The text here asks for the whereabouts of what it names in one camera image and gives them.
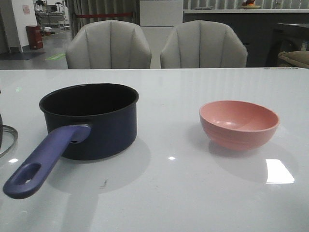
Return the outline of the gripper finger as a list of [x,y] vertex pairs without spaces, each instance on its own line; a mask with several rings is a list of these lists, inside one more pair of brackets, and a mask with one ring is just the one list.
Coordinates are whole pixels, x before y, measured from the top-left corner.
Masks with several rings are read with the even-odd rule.
[[3,121],[2,116],[0,114],[0,148],[2,146],[2,137],[3,137]]

